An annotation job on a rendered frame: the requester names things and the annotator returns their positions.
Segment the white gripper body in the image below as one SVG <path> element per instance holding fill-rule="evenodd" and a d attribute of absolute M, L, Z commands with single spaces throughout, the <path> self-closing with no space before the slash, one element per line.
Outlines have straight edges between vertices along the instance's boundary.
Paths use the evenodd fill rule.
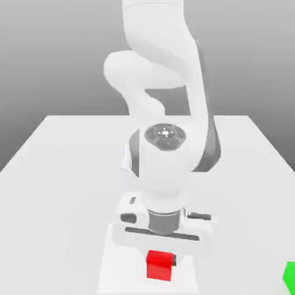
<path fill-rule="evenodd" d="M 194 255 L 212 250 L 217 230 L 215 221 L 184 221 L 175 232 L 161 235 L 146 226 L 116 222 L 112 225 L 111 238 L 115 244 L 136 248 L 142 254 L 155 250 Z"/>

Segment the small green cube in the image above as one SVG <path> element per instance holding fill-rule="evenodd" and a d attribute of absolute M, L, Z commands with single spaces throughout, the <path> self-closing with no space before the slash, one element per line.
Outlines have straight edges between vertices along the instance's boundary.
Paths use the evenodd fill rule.
<path fill-rule="evenodd" d="M 295 295 L 295 262 L 286 263 L 282 279 L 290 295 Z"/>

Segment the small red cube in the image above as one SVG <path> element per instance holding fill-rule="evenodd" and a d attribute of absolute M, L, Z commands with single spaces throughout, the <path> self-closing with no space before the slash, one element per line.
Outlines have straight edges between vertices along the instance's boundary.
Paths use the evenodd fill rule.
<path fill-rule="evenodd" d="M 150 279 L 170 281 L 172 253 L 149 250 L 146 256 L 146 276 Z"/>

